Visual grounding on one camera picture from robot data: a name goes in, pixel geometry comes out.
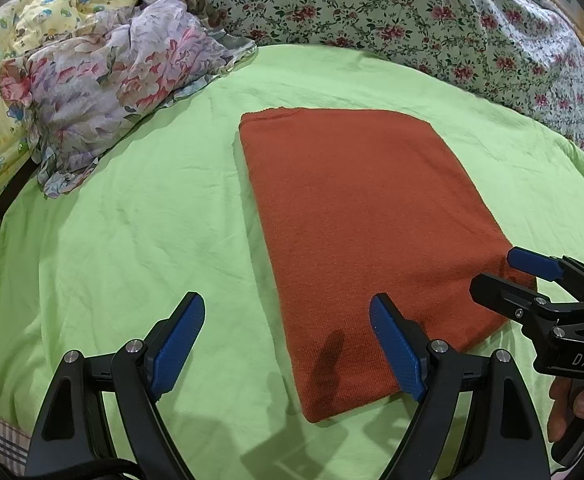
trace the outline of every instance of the blue gripper pad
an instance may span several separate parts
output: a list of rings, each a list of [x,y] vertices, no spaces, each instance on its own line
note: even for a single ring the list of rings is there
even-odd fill
[[[205,304],[203,298],[197,294],[154,360],[154,374],[150,386],[154,399],[159,399],[162,394],[170,392],[176,384],[204,320]]]
[[[546,282],[555,282],[563,277],[563,269],[556,260],[520,247],[510,249],[508,263],[510,267],[538,276]]]
[[[370,323],[401,390],[421,402],[427,393],[421,364],[396,323],[376,296],[370,303]]]

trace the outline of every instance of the metal screw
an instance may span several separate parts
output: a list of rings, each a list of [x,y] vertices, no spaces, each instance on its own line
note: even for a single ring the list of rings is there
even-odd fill
[[[73,363],[74,361],[76,361],[76,359],[78,359],[79,355],[80,353],[77,350],[70,350],[69,352],[67,352],[67,354],[65,354],[62,357],[62,360],[65,361],[66,363]]]
[[[142,348],[142,341],[140,339],[132,339],[125,345],[125,351],[130,354],[136,354]]]
[[[444,354],[445,352],[447,352],[450,349],[450,345],[448,345],[448,343],[443,341],[443,339],[434,339],[434,341],[432,341],[431,344],[432,344],[432,349],[437,354]]]
[[[496,351],[496,359],[498,359],[502,363],[509,363],[510,359],[512,359],[512,356],[510,355],[510,352],[508,352],[507,350],[501,349]]]

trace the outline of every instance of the bed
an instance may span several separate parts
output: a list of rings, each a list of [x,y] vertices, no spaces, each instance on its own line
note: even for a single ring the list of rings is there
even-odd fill
[[[379,476],[414,405],[379,400],[318,424],[300,412],[278,296],[237,125],[270,107],[379,108],[429,122],[512,244],[584,261],[584,152],[513,110],[411,68],[329,46],[267,46],[204,91],[156,111],[85,186],[49,200],[29,180],[0,224],[0,454],[22,472],[26,434],[62,355],[119,348],[188,290],[207,320],[159,410],[200,479]],[[553,300],[565,293],[539,282]],[[540,420],[549,378],[505,325],[474,352],[506,348]],[[450,442],[463,431],[462,397]],[[113,399],[112,434],[130,456]],[[439,464],[445,476],[456,450]]]

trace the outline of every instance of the beige plaid cloth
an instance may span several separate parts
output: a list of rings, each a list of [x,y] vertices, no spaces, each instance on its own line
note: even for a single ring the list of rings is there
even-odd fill
[[[0,463],[17,475],[25,474],[29,437],[0,420]]]

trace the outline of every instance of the orange fabric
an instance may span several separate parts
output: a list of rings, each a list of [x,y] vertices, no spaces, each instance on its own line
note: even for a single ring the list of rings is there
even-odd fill
[[[240,127],[294,381],[310,422],[398,390],[369,322],[387,292],[463,351],[503,323],[472,302],[511,244],[432,127],[382,110],[271,109]]]

